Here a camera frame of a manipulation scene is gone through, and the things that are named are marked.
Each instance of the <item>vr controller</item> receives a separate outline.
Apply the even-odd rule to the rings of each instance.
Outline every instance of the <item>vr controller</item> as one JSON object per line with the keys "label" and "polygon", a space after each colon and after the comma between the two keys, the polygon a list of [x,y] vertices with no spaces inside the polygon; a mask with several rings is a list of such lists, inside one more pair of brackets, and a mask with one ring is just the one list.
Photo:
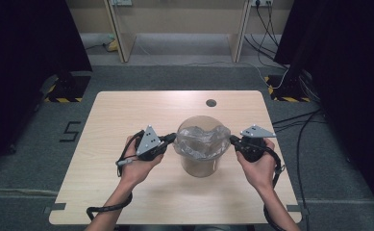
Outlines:
{"label": "vr controller", "polygon": [[244,159],[248,162],[258,161],[266,149],[263,138],[275,138],[276,134],[268,132],[263,128],[254,124],[253,126],[241,131],[242,139],[232,135],[230,137],[231,145],[235,147],[235,151],[239,151]]}
{"label": "vr controller", "polygon": [[117,175],[121,175],[124,165],[129,164],[133,161],[133,159],[131,158],[124,157],[130,143],[133,140],[136,140],[135,147],[137,158],[142,161],[153,161],[158,155],[163,154],[166,151],[168,145],[170,143],[173,143],[176,138],[177,135],[175,133],[168,134],[164,137],[158,137],[153,127],[151,125],[148,125],[145,131],[141,130],[140,132],[133,135],[133,137],[124,147],[120,158],[115,162],[115,164],[117,165]]}
{"label": "vr controller", "polygon": [[142,138],[136,140],[136,155],[142,161],[152,161],[158,155],[163,154],[168,145],[173,143],[176,138],[175,133],[158,137],[153,127],[148,125]]}

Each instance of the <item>wrist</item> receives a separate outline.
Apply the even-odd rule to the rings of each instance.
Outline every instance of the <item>wrist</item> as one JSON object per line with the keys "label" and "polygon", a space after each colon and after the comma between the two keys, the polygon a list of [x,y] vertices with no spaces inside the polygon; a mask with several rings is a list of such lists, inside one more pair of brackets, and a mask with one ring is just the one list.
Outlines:
{"label": "wrist", "polygon": [[261,198],[268,198],[270,196],[274,196],[275,192],[272,187],[262,187],[262,188],[255,188]]}
{"label": "wrist", "polygon": [[137,183],[132,182],[132,181],[127,181],[125,179],[121,179],[120,182],[117,185],[117,190],[121,190],[124,192],[131,192],[135,187]]}

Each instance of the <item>clear cup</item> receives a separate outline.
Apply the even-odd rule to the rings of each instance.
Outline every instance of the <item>clear cup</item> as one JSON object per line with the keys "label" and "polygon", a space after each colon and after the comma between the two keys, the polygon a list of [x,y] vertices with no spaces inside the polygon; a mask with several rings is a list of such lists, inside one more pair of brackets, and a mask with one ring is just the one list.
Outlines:
{"label": "clear cup", "polygon": [[[217,119],[206,115],[198,115],[185,120],[178,128],[178,133],[183,129],[191,127],[198,127],[204,132],[210,132],[218,126],[223,126],[223,124]],[[189,150],[193,149],[194,151],[200,152],[201,155],[204,155],[204,158],[201,156],[201,158],[197,159],[196,156],[180,153],[180,149],[175,148],[177,153],[181,155],[181,165],[184,170],[189,175],[195,177],[207,177],[214,174],[219,167],[220,157],[226,152],[230,145],[229,137],[230,131],[229,135],[225,136],[225,139],[216,140],[214,142],[199,141],[199,137],[195,140],[188,140]],[[174,145],[178,145],[179,142],[179,137],[177,137]]]}

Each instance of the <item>hand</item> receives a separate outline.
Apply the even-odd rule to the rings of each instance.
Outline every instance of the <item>hand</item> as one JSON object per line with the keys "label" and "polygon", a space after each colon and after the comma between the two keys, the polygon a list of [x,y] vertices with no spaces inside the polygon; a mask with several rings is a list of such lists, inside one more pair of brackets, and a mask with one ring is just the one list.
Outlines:
{"label": "hand", "polygon": [[[125,157],[136,155],[136,140],[133,140],[129,145],[127,152],[124,154]],[[137,156],[129,157],[133,161],[127,165],[123,166],[123,172],[121,175],[120,183],[128,183],[131,186],[135,187],[137,184],[147,178],[148,173],[153,169],[154,166],[159,164],[163,158],[163,155],[157,156],[153,161],[145,162],[137,159]]]}
{"label": "hand", "polygon": [[[274,143],[264,138],[267,147],[274,150]],[[276,162],[274,158],[264,152],[263,156],[256,162],[250,163],[244,159],[240,152],[237,152],[237,160],[243,167],[247,181],[260,193],[263,191],[273,191],[273,173]]]}

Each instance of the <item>electrical outlet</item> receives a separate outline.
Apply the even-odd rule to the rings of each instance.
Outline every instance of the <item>electrical outlet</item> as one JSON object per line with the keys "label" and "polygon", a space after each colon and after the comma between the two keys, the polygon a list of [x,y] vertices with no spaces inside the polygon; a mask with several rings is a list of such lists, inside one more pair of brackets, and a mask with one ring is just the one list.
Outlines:
{"label": "electrical outlet", "polygon": [[[273,0],[260,0],[260,2],[261,4],[259,5],[259,7],[273,6]],[[256,0],[253,0],[252,7],[256,7]]]}
{"label": "electrical outlet", "polygon": [[113,6],[133,6],[132,0],[111,0]]}

